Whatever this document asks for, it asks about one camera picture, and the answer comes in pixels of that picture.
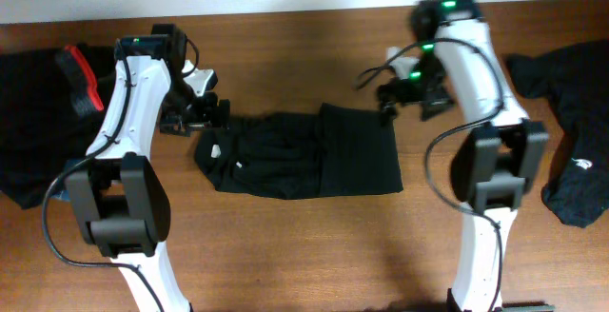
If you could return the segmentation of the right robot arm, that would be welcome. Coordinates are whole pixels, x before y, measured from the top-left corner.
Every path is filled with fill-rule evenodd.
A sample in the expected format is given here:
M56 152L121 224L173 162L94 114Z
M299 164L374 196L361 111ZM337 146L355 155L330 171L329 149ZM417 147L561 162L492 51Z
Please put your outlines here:
M514 97L475 0L422 0L409 25L422 54L409 65L403 49L387 53L381 68L395 76L377 89L382 120L395 119L397 105L415 103L431 111L453 102L461 107L463 124L431 141L423 158L428 166L439 142L466 132L449 168L455 197L440 197L462 215L459 264L445 307L502 311L510 228L537 175L548 133ZM454 100L442 86L444 79L452 83Z

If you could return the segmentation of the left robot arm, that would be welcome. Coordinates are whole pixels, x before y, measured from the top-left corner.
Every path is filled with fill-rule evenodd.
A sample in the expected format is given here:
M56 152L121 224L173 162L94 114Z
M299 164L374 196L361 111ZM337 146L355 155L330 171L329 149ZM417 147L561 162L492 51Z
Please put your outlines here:
M170 201L150 162L155 132L189 136L225 127L230 103L214 92L212 69L187 60L194 46L174 24L127 36L115 47L115 85L103 124L83 160L59 177L79 231L100 262L57 257L85 268L116 268L142 311L189 311L167 251Z

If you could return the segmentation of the black t-shirt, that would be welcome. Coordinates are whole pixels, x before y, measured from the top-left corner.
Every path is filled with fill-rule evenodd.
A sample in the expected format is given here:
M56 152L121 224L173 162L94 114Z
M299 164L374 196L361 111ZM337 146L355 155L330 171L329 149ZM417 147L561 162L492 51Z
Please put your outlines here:
M194 162L220 192L301 200L403 190L393 126L377 111L328 103L316 114L232 117L202 134Z

